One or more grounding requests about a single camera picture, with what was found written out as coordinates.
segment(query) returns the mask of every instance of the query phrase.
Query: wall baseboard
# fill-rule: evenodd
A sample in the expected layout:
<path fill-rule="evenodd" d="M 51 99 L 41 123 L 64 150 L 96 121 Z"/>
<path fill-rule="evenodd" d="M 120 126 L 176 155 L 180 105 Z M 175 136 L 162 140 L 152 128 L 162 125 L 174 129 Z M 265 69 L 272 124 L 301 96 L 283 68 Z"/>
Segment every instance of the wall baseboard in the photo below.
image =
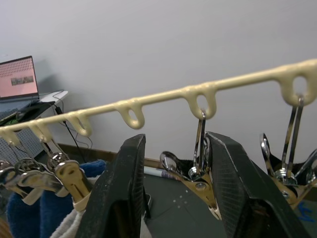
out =
<path fill-rule="evenodd" d="M 66 145 L 66 144 L 58 144 L 61 149 L 66 153 L 66 154 L 78 154 L 78 149 L 76 146 L 73 145 Z M 84 154 L 89 153 L 89 157 L 94 158 L 94 159 L 101 159 L 105 160 L 108 162 L 111 162 L 115 159 L 116 154 L 114 152 L 110 151 L 104 151 L 104 150 L 97 150 L 97 149 L 87 149 L 84 147 L 80 147 L 81 151 Z M 147 167 L 152 167 L 152 168 L 157 168 L 157 169 L 163 169 L 162 165 L 160 164 L 159 160 L 154 160 L 150 158 L 145 158 L 144 160 L 144 166 Z"/>

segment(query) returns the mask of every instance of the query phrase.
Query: clothes drying rack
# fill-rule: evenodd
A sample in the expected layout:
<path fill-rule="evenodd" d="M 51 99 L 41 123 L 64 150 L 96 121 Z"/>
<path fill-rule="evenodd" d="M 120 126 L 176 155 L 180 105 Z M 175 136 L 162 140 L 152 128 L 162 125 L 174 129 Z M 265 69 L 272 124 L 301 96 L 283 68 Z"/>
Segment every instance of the clothes drying rack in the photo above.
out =
<path fill-rule="evenodd" d="M 278 82 L 284 101 L 289 105 L 298 106 L 299 95 L 294 92 L 293 82 L 296 77 L 300 76 L 305 78 L 307 83 L 307 90 L 303 94 L 303 98 L 304 105 L 308 105 L 317 97 L 317 59 L 284 65 L 228 79 L 187 86 L 144 97 L 118 101 L 116 103 L 103 106 L 77 110 L 53 117 L 32 120 L 10 126 L 3 126 L 0 127 L 0 137 L 2 137 L 11 146 L 18 146 L 20 145 L 20 141 L 15 134 L 16 131 L 30 128 L 41 142 L 48 143 L 52 140 L 52 134 L 50 133 L 47 125 L 65 120 L 68 120 L 80 135 L 90 136 L 92 134 L 92 127 L 89 123 L 89 117 L 113 111 L 118 111 L 129 127 L 133 129 L 140 129 L 145 123 L 142 106 L 178 98 L 184 98 L 188 102 L 192 114 L 195 117 L 202 119 L 202 111 L 197 104 L 197 97 L 200 95 L 205 96 L 207 100 L 208 108 L 206 110 L 206 119 L 210 119 L 216 113 L 215 94 L 217 91 L 267 81 Z M 136 119 L 131 118 L 129 111 L 134 112 Z"/>

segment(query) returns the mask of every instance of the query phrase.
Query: plastic hook loop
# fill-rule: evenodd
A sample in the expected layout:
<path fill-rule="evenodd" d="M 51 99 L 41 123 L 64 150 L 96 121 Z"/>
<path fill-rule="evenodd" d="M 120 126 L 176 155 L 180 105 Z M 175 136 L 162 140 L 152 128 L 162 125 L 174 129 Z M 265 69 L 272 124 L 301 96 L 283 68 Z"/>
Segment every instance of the plastic hook loop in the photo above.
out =
<path fill-rule="evenodd" d="M 317 63 L 315 60 L 309 60 L 299 63 L 297 67 L 287 68 L 281 67 L 280 74 L 276 77 L 276 81 L 281 86 L 282 97 L 288 104 L 298 106 L 299 95 L 294 90 L 294 80 L 296 77 L 303 77 L 306 80 L 307 90 L 303 94 L 304 105 L 312 103 L 317 97 Z"/>
<path fill-rule="evenodd" d="M 7 126 L 0 127 L 0 137 L 2 137 L 8 144 L 12 146 L 20 145 L 20 140 L 16 134 L 11 130 L 6 130 Z"/>
<path fill-rule="evenodd" d="M 74 129 L 82 136 L 90 136 L 92 134 L 92 127 L 88 118 L 83 115 L 83 111 L 71 112 L 66 115 L 66 119 L 72 124 Z"/>
<path fill-rule="evenodd" d="M 197 86 L 188 86 L 182 88 L 180 91 L 182 97 L 186 99 L 190 111 L 195 117 L 198 119 L 203 119 L 203 112 L 197 103 L 197 97 L 199 95 L 203 95 L 208 103 L 208 108 L 206 109 L 205 113 L 206 119 L 210 119 L 215 115 L 217 109 L 215 99 L 216 89 L 212 84 L 203 83 Z"/>
<path fill-rule="evenodd" d="M 29 127 L 42 142 L 48 143 L 52 140 L 52 134 L 42 121 L 43 119 L 32 120 Z"/>
<path fill-rule="evenodd" d="M 142 105 L 138 99 L 119 101 L 114 104 L 114 108 L 121 114 L 124 122 L 132 129 L 140 129 L 144 126 L 145 118 L 142 112 Z M 133 111 L 136 119 L 132 119 L 129 111 Z"/>

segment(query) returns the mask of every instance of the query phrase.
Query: metal clothespin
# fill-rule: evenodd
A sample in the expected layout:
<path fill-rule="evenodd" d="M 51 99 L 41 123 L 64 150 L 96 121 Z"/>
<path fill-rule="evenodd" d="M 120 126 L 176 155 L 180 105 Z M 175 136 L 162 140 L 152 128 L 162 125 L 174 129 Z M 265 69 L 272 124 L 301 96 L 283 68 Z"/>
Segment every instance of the metal clothespin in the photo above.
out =
<path fill-rule="evenodd" d="M 93 186 L 85 176 L 84 171 L 75 160 L 67 160 L 54 167 L 55 176 L 63 183 L 73 198 L 73 206 L 77 211 L 86 209 Z"/>
<path fill-rule="evenodd" d="M 15 164 L 15 169 L 20 174 L 16 182 L 20 187 L 32 187 L 53 191 L 58 197 L 68 195 L 68 191 L 55 175 L 51 173 L 45 165 L 31 158 L 20 160 Z"/>
<path fill-rule="evenodd" d="M 314 176 L 316 169 L 314 163 L 317 163 L 317 151 L 314 151 L 308 157 L 306 162 L 295 175 L 292 171 L 303 107 L 304 97 L 300 95 L 299 105 L 297 107 L 293 107 L 292 109 L 281 160 L 271 154 L 266 135 L 263 133 L 260 137 L 260 144 L 267 173 L 273 179 L 274 183 L 292 208 L 295 208 L 309 192 L 309 190 L 317 184 L 316 177 Z M 289 160 L 287 162 L 286 158 L 290 141 L 291 147 Z M 279 164 L 281 164 L 281 169 L 274 171 L 274 167 L 278 166 Z"/>
<path fill-rule="evenodd" d="M 55 173 L 55 168 L 62 162 L 69 160 L 69 157 L 62 152 L 56 152 L 51 154 L 50 158 L 47 161 L 47 168 L 53 174 Z"/>
<path fill-rule="evenodd" d="M 206 112 L 202 110 L 202 114 L 203 119 L 198 122 L 194 159 L 180 160 L 169 151 L 163 151 L 159 158 L 165 170 L 198 195 L 208 205 L 212 214 L 221 220 L 211 181 L 212 148 L 211 140 L 205 135 Z"/>
<path fill-rule="evenodd" d="M 0 184 L 6 189 L 11 190 L 21 196 L 24 203 L 33 205 L 42 195 L 43 190 L 35 188 L 28 192 L 26 188 L 22 188 L 16 184 L 15 168 L 7 161 L 0 161 Z"/>
<path fill-rule="evenodd" d="M 40 140 L 40 143 L 42 144 L 42 147 L 44 148 L 45 152 L 47 153 L 47 155 L 51 158 L 53 156 L 55 156 L 57 153 L 67 157 L 67 159 L 69 160 L 69 156 L 62 150 L 62 148 L 52 139 L 52 143 L 57 147 L 57 149 L 60 151 L 60 152 L 56 152 L 56 153 L 51 153 L 51 151 L 48 149 L 48 147 L 46 146 L 46 144 Z"/>

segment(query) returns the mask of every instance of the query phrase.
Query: black cord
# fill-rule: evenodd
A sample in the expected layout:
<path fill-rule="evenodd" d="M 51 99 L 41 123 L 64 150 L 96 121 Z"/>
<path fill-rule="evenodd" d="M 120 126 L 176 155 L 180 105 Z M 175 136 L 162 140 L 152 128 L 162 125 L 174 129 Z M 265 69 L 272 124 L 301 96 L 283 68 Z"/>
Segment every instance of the black cord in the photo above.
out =
<path fill-rule="evenodd" d="M 58 93 L 61 93 L 61 92 L 64 92 L 65 90 L 64 89 L 59 89 L 57 91 L 54 91 L 54 92 L 58 92 Z M 44 96 L 44 95 L 48 95 L 48 94 L 52 94 L 54 92 L 49 92 L 49 93 L 39 93 L 39 96 Z"/>
<path fill-rule="evenodd" d="M 59 100 L 60 102 L 61 102 L 61 104 L 62 104 L 62 112 L 64 113 L 64 102 L 63 102 L 63 100 L 61 100 L 60 98 L 58 98 L 58 97 L 56 97 L 56 95 L 58 95 L 58 94 L 60 94 L 60 93 L 62 93 L 62 92 L 64 92 L 65 90 L 64 89 L 62 89 L 62 90 L 60 90 L 60 91 L 58 91 L 56 94 L 54 94 L 53 95 L 53 98 L 56 98 L 57 100 Z"/>
<path fill-rule="evenodd" d="M 81 143 L 81 144 L 84 144 L 84 145 L 87 146 L 87 149 L 89 149 L 89 151 L 87 151 L 87 153 L 85 154 L 85 158 L 89 158 L 91 149 L 93 148 L 93 144 L 94 144 L 93 141 L 92 141 L 89 137 L 87 137 L 87 138 L 90 140 L 90 143 L 91 143 L 90 148 L 89 148 L 89 145 L 88 145 L 87 143 L 85 143 L 85 142 L 83 142 L 83 141 L 79 141 L 79 140 L 77 139 L 79 133 L 78 133 L 76 130 L 74 130 L 74 129 L 72 129 L 72 128 L 69 128 L 69 129 L 70 129 L 71 131 L 76 132 L 75 140 L 76 140 L 78 143 Z"/>
<path fill-rule="evenodd" d="M 57 114 L 62 114 L 62 113 L 64 113 L 64 111 L 62 111 L 62 110 L 60 109 L 60 107 L 58 107 L 58 106 L 56 106 L 56 105 L 54 105 L 54 106 L 55 106 L 55 111 L 56 111 Z M 78 133 L 77 133 L 77 135 L 76 135 L 76 138 L 74 138 L 73 133 L 70 131 L 71 129 L 68 127 L 66 121 L 63 121 L 63 123 L 64 123 L 64 125 L 63 125 L 62 123 L 60 123 L 60 124 L 63 125 L 63 126 L 65 126 L 65 127 L 67 128 L 69 134 L 71 135 L 71 137 L 73 138 L 73 140 L 74 140 L 74 142 L 75 142 L 75 144 L 76 144 L 76 147 L 77 147 L 77 149 L 78 149 L 78 152 L 79 152 L 80 156 L 82 157 L 83 161 L 86 163 L 86 159 L 85 159 L 85 156 L 86 156 L 86 155 L 83 154 L 83 152 L 82 152 L 82 150 L 80 149 L 80 147 L 78 146 L 77 142 L 82 143 L 82 144 L 86 144 L 86 145 L 87 145 L 87 149 L 89 148 L 89 145 L 88 145 L 87 143 L 77 141 Z M 92 140 L 91 140 L 89 137 L 88 137 L 88 139 L 89 139 L 90 142 L 91 142 L 91 147 L 90 147 L 90 151 L 91 151 L 91 149 L 92 149 L 92 147 L 93 147 L 93 142 L 92 142 Z"/>
<path fill-rule="evenodd" d="M 74 140 L 74 142 L 75 142 L 75 144 L 76 144 L 76 146 L 77 146 L 77 149 L 78 149 L 78 152 L 79 152 L 80 156 L 83 158 L 83 161 L 84 161 L 85 163 L 87 163 L 86 160 L 85 160 L 85 156 L 83 155 L 83 152 L 82 152 L 81 149 L 79 148 L 79 146 L 78 146 L 78 144 L 77 144 L 77 141 L 75 140 L 75 138 L 74 138 L 74 136 L 73 136 L 73 133 L 71 133 L 71 131 L 70 131 L 70 129 L 69 129 L 69 127 L 68 127 L 68 125 L 66 124 L 65 121 L 64 121 L 64 124 L 65 124 L 67 130 L 69 131 L 69 134 L 70 134 L 71 137 L 73 138 L 73 140 Z"/>
<path fill-rule="evenodd" d="M 19 147 L 16 146 L 16 148 L 17 148 L 19 151 L 21 151 L 21 152 L 27 154 L 24 150 L 21 150 Z"/>

